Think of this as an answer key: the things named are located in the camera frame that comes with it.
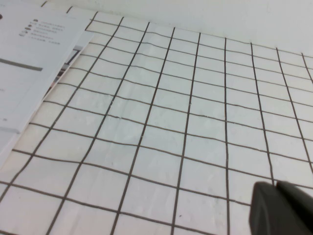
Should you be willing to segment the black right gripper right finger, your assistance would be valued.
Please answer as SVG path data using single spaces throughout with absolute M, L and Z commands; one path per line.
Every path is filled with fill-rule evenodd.
M 295 213 L 304 223 L 313 222 L 313 198 L 286 181 L 279 181 L 276 188 L 284 195 Z

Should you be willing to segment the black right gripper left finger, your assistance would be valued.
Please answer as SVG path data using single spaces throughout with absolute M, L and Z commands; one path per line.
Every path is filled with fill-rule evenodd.
M 311 235 L 313 223 L 304 223 L 284 195 L 266 182 L 253 188 L 249 225 L 253 235 Z

